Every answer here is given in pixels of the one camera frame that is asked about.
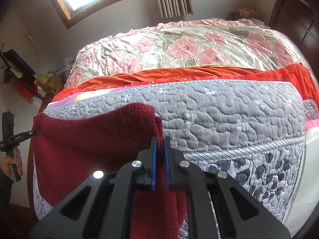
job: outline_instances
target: maroon sweater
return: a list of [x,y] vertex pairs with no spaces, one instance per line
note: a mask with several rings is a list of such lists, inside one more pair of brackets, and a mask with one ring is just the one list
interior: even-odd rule
[[56,206],[96,170],[112,172],[136,159],[157,138],[156,189],[136,192],[132,239],[177,239],[186,215],[185,196],[165,184],[162,119],[152,106],[134,103],[88,119],[54,119],[39,113],[33,128],[39,192]]

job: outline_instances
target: hand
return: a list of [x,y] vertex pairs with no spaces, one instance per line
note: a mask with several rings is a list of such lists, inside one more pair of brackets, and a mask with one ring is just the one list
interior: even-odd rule
[[21,160],[21,154],[19,150],[17,150],[17,159],[14,159],[11,156],[5,155],[3,157],[2,164],[1,164],[1,170],[3,171],[3,173],[13,180],[12,173],[10,171],[10,164],[16,164],[19,175],[20,176],[23,175],[22,160]]

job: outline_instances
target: floral bedspread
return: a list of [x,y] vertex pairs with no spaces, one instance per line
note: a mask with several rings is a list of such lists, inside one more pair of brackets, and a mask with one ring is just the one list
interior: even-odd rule
[[87,45],[79,51],[65,88],[98,76],[154,68],[220,63],[266,71],[300,62],[311,69],[285,35],[258,20],[168,23]]

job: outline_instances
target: dark wooden headboard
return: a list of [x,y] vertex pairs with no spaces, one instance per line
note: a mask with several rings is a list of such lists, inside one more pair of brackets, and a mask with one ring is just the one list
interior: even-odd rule
[[319,22],[308,5],[302,0],[277,0],[269,27],[296,44],[319,80]]

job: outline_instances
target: quilted mattress pad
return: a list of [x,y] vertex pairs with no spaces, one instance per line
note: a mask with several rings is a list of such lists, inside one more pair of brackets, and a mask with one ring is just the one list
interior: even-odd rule
[[[171,147],[182,151],[187,160],[204,171],[227,171],[275,217],[283,219],[305,144],[304,105],[291,83],[198,80],[155,84],[44,113],[81,119],[134,102],[155,108]],[[40,195],[35,165],[34,206],[41,219],[52,206]],[[182,238],[187,237],[187,230],[186,220],[180,229]]]

